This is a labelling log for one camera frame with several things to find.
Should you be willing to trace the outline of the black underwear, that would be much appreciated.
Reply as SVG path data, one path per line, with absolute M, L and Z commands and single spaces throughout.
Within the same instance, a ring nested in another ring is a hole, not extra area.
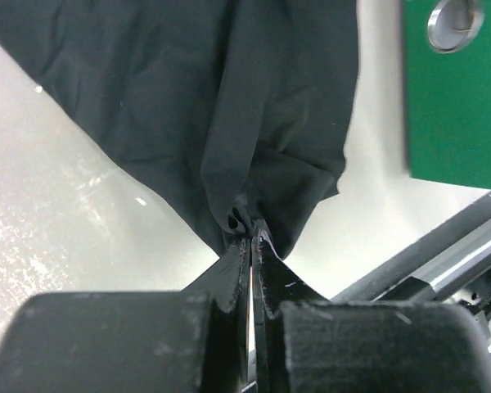
M 0 45 L 217 253 L 280 256 L 337 192 L 354 1 L 0 1 Z

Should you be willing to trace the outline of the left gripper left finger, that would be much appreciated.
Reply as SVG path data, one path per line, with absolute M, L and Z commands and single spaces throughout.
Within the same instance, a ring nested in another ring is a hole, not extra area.
M 181 291 L 178 390 L 239 392 L 248 378 L 250 243 L 233 242 Z

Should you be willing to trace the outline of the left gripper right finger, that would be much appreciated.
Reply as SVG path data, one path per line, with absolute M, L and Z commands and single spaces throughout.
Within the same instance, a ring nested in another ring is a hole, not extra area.
M 327 301 L 277 255 L 268 232 L 260 229 L 251 243 L 252 301 L 255 326 L 257 392 L 287 392 L 285 343 L 280 304 Z

